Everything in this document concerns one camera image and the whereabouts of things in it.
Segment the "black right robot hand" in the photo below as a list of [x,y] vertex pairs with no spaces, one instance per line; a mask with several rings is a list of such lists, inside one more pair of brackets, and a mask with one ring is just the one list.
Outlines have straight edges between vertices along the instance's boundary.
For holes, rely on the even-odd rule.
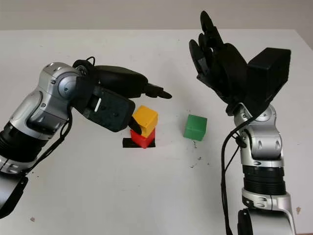
[[198,41],[189,42],[197,79],[227,104],[228,116],[234,116],[246,95],[247,63],[234,45],[223,42],[206,11],[201,12],[200,22]]

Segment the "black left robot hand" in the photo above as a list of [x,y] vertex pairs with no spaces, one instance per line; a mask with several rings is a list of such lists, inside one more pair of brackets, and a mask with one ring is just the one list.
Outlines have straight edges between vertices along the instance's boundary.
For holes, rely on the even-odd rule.
[[142,94],[151,98],[172,98],[162,87],[149,83],[144,75],[127,68],[95,66],[94,75],[99,81],[97,96],[101,100],[95,113],[96,120],[99,125],[113,132],[129,126],[136,133],[142,133],[132,117],[135,110],[133,98],[139,98]]

